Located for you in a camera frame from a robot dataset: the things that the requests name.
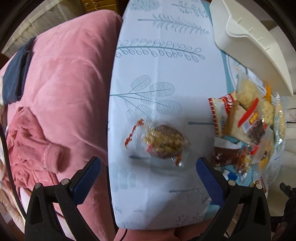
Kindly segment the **blue foil candy packet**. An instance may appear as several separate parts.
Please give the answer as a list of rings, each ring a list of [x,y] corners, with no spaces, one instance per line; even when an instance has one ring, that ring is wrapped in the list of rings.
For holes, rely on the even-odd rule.
[[[229,170],[224,169],[223,173],[222,173],[223,177],[229,181],[229,180],[233,180],[236,181],[238,176],[235,173],[230,172]]]

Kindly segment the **almond pie snack packet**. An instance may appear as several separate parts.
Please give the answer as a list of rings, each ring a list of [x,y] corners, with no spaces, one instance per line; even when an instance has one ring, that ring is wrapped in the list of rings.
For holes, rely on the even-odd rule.
[[[260,101],[256,98],[251,107],[245,110],[239,101],[234,101],[222,135],[231,136],[248,145],[258,146],[266,130],[259,104]]]

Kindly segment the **red-white snack bag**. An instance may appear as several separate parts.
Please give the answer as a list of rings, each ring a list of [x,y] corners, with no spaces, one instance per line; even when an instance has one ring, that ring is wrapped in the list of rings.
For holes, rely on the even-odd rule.
[[[221,98],[208,98],[217,137],[222,136],[230,110],[236,100],[236,91]]]

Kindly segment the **clear-wrapped seed cake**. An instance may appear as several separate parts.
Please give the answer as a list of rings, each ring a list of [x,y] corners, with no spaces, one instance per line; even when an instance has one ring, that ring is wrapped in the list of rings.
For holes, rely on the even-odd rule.
[[[235,166],[236,172],[242,183],[247,178],[248,172],[251,167],[251,163],[252,163],[251,147],[245,146],[240,150],[239,156],[236,162],[236,166]]]

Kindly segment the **brown snowflake snack packet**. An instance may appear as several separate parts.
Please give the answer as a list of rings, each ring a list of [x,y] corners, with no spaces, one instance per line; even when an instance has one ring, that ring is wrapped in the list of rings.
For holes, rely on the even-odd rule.
[[[240,144],[233,144],[224,138],[215,137],[214,153],[211,158],[212,166],[222,167],[226,165],[235,165],[238,160],[240,149]]]

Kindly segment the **pink fleece blanket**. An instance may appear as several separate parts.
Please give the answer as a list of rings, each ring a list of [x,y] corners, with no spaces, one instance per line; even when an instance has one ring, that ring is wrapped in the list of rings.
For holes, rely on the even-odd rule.
[[[7,144],[17,191],[71,178],[94,156],[99,177],[78,209],[100,240],[113,240],[107,187],[107,115],[122,18],[107,9],[66,21],[33,42],[23,95],[8,105]]]

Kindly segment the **rice cracker bread packet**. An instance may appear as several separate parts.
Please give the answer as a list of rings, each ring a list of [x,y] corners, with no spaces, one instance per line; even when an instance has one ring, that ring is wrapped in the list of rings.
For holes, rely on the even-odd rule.
[[[280,147],[285,140],[285,109],[281,101],[279,93],[276,93],[275,108],[274,108],[274,120],[273,120],[273,132],[274,132],[274,147]]]

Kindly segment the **clear-wrapped nut cookie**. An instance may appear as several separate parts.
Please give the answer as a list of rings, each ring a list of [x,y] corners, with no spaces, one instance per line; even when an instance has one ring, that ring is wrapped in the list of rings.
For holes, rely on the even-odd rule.
[[[174,126],[160,121],[138,119],[123,140],[123,146],[136,157],[154,157],[170,160],[180,167],[189,149],[187,138]]]

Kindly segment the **dark blue garment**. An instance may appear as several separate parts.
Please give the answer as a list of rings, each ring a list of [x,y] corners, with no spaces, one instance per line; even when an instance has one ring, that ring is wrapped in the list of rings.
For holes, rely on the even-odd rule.
[[[22,98],[35,39],[36,37],[32,37],[20,47],[6,68],[2,91],[4,105],[17,102]]]

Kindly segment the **white tree-print tablecloth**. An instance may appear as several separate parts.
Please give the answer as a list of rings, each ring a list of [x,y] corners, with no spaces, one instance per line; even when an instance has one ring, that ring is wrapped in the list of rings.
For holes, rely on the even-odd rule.
[[[108,161],[116,224],[161,230],[212,218],[196,161],[210,159],[209,98],[235,89],[239,64],[214,41],[207,1],[130,1],[112,70]],[[171,125],[189,142],[176,165],[149,154],[145,128]]]

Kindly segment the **white plastic storage bin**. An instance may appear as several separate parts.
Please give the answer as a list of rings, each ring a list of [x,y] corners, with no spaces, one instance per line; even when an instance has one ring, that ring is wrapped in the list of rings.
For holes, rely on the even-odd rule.
[[[283,96],[293,88],[279,44],[267,28],[237,1],[210,3],[215,43]]]

